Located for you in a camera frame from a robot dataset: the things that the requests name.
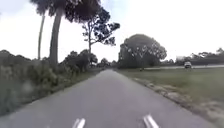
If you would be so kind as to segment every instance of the tall palm tree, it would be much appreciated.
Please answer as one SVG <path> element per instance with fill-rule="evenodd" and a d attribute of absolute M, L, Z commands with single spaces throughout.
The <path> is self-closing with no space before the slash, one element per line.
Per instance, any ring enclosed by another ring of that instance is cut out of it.
<path fill-rule="evenodd" d="M 58 63 L 58 34 L 62 15 L 70 22 L 86 22 L 97 14 L 100 0 L 31 0 L 31 3 L 37 5 L 38 14 L 48 10 L 50 16 L 55 15 L 49 55 L 50 65 L 55 68 Z"/>
<path fill-rule="evenodd" d="M 40 25 L 40 32 L 39 32 L 39 38 L 38 38 L 38 60 L 41 59 L 40 51 L 41 51 L 41 39 L 42 39 L 42 32 L 44 27 L 44 21 L 45 21 L 45 14 L 42 15 L 41 25 Z"/>

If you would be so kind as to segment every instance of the paved road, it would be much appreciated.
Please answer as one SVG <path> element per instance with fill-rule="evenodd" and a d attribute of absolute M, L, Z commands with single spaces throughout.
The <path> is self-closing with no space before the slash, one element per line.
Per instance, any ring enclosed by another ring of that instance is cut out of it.
<path fill-rule="evenodd" d="M 161 128 L 213 128 L 212 124 L 114 71 L 36 101 L 0 119 L 0 128 L 144 128 L 151 113 Z"/>

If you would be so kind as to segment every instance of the sky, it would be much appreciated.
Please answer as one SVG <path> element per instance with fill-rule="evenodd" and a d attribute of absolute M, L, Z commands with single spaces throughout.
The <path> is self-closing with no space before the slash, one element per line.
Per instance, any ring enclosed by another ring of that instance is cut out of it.
<path fill-rule="evenodd" d="M 198 52 L 215 52 L 224 48 L 223 0 L 103 0 L 111 22 L 121 28 L 114 33 L 116 46 L 94 44 L 92 52 L 98 59 L 118 59 L 120 44 L 134 34 L 156 39 L 167 50 L 166 59 Z M 37 58 L 41 16 L 29 0 L 0 0 L 0 50 Z M 54 17 L 46 17 L 41 56 L 49 56 Z M 71 51 L 88 48 L 81 24 L 62 18 L 58 56 L 62 61 Z"/>

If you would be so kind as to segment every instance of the field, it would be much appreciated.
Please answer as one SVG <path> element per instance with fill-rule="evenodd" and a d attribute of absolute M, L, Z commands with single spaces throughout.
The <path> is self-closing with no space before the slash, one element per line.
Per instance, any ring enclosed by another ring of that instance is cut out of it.
<path fill-rule="evenodd" d="M 224 127 L 224 68 L 121 70 L 120 73 L 138 80 L 148 80 L 155 86 L 170 85 L 180 95 L 191 98 L 198 114 Z"/>

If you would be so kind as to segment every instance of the distant car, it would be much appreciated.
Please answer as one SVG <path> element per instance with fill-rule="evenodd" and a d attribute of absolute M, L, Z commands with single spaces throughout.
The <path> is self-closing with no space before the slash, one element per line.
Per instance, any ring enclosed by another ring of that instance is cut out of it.
<path fill-rule="evenodd" d="M 191 68 L 191 67 L 192 67 L 191 62 L 184 63 L 184 68 Z"/>

